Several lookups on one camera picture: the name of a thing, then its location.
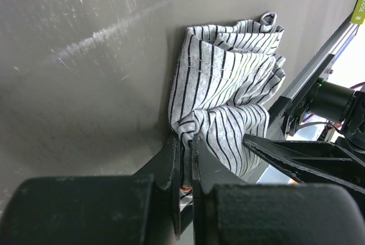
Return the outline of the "green treehouse book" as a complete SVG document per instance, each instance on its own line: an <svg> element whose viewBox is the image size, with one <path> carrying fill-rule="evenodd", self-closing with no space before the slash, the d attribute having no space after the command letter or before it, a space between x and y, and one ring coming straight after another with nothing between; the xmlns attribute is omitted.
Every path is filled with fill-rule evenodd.
<svg viewBox="0 0 365 245"><path fill-rule="evenodd" d="M365 19L365 0L357 0L350 22L363 25Z"/></svg>

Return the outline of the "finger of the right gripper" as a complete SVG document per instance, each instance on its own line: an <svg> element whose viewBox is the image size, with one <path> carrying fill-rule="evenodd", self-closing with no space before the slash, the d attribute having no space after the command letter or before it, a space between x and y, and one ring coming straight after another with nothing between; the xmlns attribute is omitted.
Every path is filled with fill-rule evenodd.
<svg viewBox="0 0 365 245"><path fill-rule="evenodd" d="M333 183L364 193L364 160L324 141L274 141L246 134L243 145L301 183Z"/></svg>

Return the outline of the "grey striped underwear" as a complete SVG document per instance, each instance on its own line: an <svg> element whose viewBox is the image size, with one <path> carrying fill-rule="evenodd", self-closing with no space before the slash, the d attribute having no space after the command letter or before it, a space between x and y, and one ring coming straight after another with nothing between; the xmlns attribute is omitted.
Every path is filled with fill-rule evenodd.
<svg viewBox="0 0 365 245"><path fill-rule="evenodd" d="M186 29L168 105L168 120L181 142L180 207L192 204L190 158L193 138L242 177L260 158L242 144L246 134L265 137L265 108L286 75L277 54L284 29L274 12L233 26L207 24Z"/></svg>

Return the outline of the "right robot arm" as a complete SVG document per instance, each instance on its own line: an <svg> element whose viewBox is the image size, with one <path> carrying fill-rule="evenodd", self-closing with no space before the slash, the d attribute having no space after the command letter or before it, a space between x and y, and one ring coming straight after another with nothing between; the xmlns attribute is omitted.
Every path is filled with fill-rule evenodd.
<svg viewBox="0 0 365 245"><path fill-rule="evenodd" d="M299 183L333 183L364 194L364 92L324 81L309 81L293 100L280 97L269 110L267 138L246 134L243 144ZM327 131L341 134L336 143L289 141L310 127L305 114L325 119Z"/></svg>

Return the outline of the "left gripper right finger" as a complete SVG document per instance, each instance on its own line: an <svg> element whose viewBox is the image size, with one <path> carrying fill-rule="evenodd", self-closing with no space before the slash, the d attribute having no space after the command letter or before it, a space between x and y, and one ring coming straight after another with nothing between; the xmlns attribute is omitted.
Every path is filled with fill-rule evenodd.
<svg viewBox="0 0 365 245"><path fill-rule="evenodd" d="M248 185L193 139L196 244L363 244L364 194L333 183Z"/></svg>

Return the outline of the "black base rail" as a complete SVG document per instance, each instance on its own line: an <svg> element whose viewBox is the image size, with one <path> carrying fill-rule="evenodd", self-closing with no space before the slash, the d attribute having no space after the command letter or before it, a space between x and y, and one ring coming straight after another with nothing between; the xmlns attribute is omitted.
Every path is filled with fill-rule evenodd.
<svg viewBox="0 0 365 245"><path fill-rule="evenodd" d="M307 63L304 69L291 82L289 87L270 107L270 121L266 137L272 140L284 140L287 137L286 128L290 122L290 114L299 105L300 98L305 98L313 84L317 81L330 63L334 61L334 50L349 43L359 28L347 17L324 43L319 51Z"/></svg>

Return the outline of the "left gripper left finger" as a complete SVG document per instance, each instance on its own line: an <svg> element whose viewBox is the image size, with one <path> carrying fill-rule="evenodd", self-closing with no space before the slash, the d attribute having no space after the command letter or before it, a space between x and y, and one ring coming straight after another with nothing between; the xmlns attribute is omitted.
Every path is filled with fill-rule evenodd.
<svg viewBox="0 0 365 245"><path fill-rule="evenodd" d="M28 179L1 218L2 244L175 244L179 238L177 136L133 175Z"/></svg>

